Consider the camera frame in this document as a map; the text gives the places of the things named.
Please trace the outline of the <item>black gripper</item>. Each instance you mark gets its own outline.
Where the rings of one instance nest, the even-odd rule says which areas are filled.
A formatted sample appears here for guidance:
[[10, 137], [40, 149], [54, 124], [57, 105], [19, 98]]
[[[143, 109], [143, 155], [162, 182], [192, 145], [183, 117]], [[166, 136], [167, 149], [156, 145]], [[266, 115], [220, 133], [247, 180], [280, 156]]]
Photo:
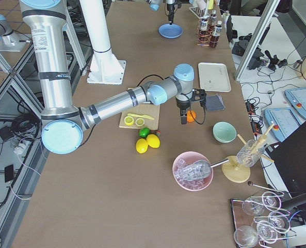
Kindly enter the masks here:
[[178, 8], [181, 8], [181, 1], [177, 0], [165, 0], [167, 15], [173, 15]]
[[181, 124], [187, 124], [187, 110], [192, 102], [199, 101], [201, 107], [206, 110], [206, 92], [204, 89], [194, 88], [190, 93], [180, 93], [175, 96], [176, 105], [180, 109]]

